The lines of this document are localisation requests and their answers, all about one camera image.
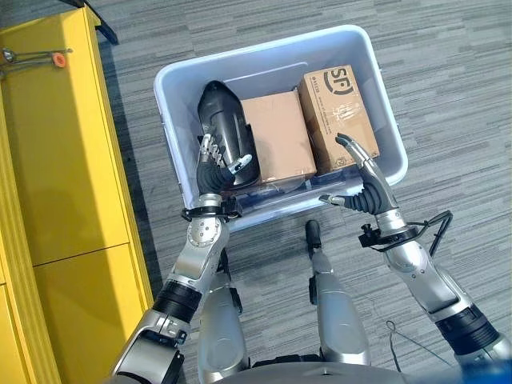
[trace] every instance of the brown cardboard box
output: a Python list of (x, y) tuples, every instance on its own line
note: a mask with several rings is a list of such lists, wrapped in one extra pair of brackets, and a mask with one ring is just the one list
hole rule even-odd
[(262, 183), (316, 173), (298, 92), (242, 100), (253, 130)]
[(345, 148), (334, 140), (338, 133), (351, 136), (372, 157), (379, 155), (350, 66), (309, 72), (304, 75), (298, 92), (318, 174), (354, 164)]

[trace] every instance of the light blue plastic bin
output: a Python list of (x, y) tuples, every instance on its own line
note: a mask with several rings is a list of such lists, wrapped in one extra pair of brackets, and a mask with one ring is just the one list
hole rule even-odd
[[(161, 69), (154, 92), (186, 208), (198, 198), (195, 169), (202, 134), (198, 103), (211, 80), (222, 80), (240, 99), (286, 92), (314, 70), (350, 64), (377, 139), (377, 164), (393, 185), (407, 171), (407, 155), (382, 83), (368, 34), (358, 26), (337, 26), (239, 50), (176, 62)], [(355, 194), (362, 181), (353, 167), (334, 180), (313, 180), (298, 190), (244, 206), (230, 222), (240, 230), (321, 203), (321, 194)]]

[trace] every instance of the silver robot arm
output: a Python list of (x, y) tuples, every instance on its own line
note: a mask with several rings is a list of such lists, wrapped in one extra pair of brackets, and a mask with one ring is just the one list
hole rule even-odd
[[(362, 246), (383, 246), (384, 262), (398, 275), (426, 315), (448, 341), (462, 366), (475, 362), (512, 358), (510, 341), (490, 324), (471, 297), (445, 270), (436, 267), (431, 254), (437, 248), (438, 233), (430, 251), (417, 239), (428, 226), (442, 222), (447, 227), (451, 213), (445, 212), (424, 223), (407, 223), (386, 178), (374, 160), (355, 140), (338, 134), (336, 142), (344, 146), (356, 161), (363, 180), (363, 190), (356, 196), (323, 195), (320, 200), (336, 206), (375, 216), (378, 228), (362, 227)], [(418, 232), (417, 225), (424, 226)]]
[(174, 384), (178, 380), (184, 360), (178, 346), (190, 332), (190, 320), (210, 289), (230, 236), (226, 220), (233, 210), (222, 201), (220, 192), (251, 159), (248, 154), (221, 168), (222, 155), (214, 137), (203, 137), (197, 171), (198, 206), (184, 213), (190, 221), (186, 244), (106, 384)]

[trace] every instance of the striped gray carpet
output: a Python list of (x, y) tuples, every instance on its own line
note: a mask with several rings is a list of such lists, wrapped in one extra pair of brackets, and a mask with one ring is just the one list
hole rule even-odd
[[(102, 59), (152, 287), (185, 241), (186, 222), (153, 95), (164, 65), (340, 24), (366, 29), (410, 160), (394, 188), (409, 219), (443, 210), (453, 225), (436, 262), (451, 271), (495, 326), (511, 335), (510, 1), (91, 0), (117, 31)], [(0, 26), (69, 7), (0, 0)], [(303, 225), (322, 222), (324, 248), (352, 293), (375, 366), (394, 368), (385, 320), (453, 362), (448, 345), (379, 254), (358, 244), (367, 217), (323, 207), (232, 235), (231, 269), (253, 361), (318, 350)], [(270, 250), (278, 247), (279, 252)], [(197, 382), (196, 332), (182, 349)], [(397, 338), (407, 373), (442, 363)]]

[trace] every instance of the yellow cabinet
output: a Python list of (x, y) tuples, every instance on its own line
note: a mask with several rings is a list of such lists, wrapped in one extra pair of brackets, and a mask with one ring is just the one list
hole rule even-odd
[(1, 384), (100, 382), (152, 301), (98, 24), (84, 7), (0, 30), (73, 50), (0, 81)]
[(73, 50), (66, 68), (35, 66), (2, 80), (34, 265), (128, 242), (88, 17), (82, 9), (0, 31), (0, 47), (14, 52)]
[(115, 246), (34, 272), (62, 382), (100, 382), (145, 309), (130, 248)]
[(9, 310), (6, 285), (0, 286), (0, 377), (9, 384), (25, 384), (28, 377)]

